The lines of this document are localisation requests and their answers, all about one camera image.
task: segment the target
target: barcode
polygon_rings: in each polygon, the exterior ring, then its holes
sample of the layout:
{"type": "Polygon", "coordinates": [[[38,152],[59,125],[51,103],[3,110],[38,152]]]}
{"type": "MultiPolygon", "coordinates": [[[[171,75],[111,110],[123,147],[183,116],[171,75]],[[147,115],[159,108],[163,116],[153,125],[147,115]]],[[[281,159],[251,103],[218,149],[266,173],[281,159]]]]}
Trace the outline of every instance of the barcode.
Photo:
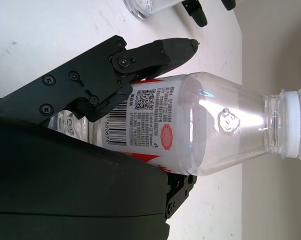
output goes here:
{"type": "Polygon", "coordinates": [[[111,145],[120,145],[126,146],[126,113],[127,113],[127,99],[124,100],[121,104],[115,107],[112,111],[109,112],[108,120],[108,136],[109,141],[108,144],[111,145]]]}

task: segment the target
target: glass cup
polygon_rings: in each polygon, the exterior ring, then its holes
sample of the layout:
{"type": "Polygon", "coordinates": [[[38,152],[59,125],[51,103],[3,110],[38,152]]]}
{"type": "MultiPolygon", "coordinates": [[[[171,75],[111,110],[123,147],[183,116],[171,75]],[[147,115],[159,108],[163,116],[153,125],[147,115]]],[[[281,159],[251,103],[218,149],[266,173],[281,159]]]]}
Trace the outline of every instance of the glass cup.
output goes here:
{"type": "Polygon", "coordinates": [[[137,18],[145,19],[183,0],[123,0],[128,10],[137,18]]]}

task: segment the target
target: bottle neck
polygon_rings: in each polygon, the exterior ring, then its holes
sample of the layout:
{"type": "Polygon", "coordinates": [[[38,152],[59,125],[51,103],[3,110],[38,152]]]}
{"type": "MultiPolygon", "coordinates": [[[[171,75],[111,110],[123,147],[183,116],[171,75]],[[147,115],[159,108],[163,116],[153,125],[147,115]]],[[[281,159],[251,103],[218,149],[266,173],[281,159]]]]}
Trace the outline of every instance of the bottle neck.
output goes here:
{"type": "Polygon", "coordinates": [[[265,127],[264,146],[268,153],[282,154],[283,151],[283,111],[282,93],[280,95],[265,96],[265,127]]]}

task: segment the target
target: screw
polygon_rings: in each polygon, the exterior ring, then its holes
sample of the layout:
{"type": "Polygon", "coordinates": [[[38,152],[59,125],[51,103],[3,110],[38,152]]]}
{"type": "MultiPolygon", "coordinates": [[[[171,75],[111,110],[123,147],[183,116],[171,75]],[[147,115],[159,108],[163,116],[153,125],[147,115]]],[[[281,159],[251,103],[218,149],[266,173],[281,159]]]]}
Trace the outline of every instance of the screw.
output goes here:
{"type": "Polygon", "coordinates": [[[119,47],[120,49],[123,49],[125,47],[125,43],[123,43],[122,41],[118,41],[116,43],[117,47],[119,47]]]}
{"type": "Polygon", "coordinates": [[[42,78],[42,82],[46,85],[46,86],[53,86],[56,83],[55,77],[53,77],[52,75],[45,75],[42,78]]]}
{"type": "Polygon", "coordinates": [[[91,96],[89,98],[89,102],[93,105],[97,105],[97,104],[99,104],[100,100],[97,96],[91,96]]]}
{"type": "Polygon", "coordinates": [[[68,74],[68,77],[70,80],[72,81],[78,81],[80,79],[80,75],[75,72],[75,71],[71,71],[69,74],[68,74]]]}
{"type": "Polygon", "coordinates": [[[125,56],[120,57],[118,59],[118,64],[123,68],[127,68],[130,65],[129,61],[127,61],[127,58],[125,56]]]}
{"type": "Polygon", "coordinates": [[[42,106],[40,106],[39,111],[42,115],[44,116],[49,116],[52,115],[53,113],[53,107],[49,104],[43,104],[42,106]]]}

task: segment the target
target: red circular logo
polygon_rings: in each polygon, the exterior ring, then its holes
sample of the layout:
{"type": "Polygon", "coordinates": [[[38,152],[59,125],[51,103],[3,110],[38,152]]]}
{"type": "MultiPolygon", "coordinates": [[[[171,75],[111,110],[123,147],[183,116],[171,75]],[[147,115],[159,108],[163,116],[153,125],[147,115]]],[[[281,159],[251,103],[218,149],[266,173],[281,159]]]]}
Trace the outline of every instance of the red circular logo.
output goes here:
{"type": "Polygon", "coordinates": [[[165,150],[169,150],[173,145],[173,131],[169,124],[164,124],[161,128],[160,140],[165,150]]]}

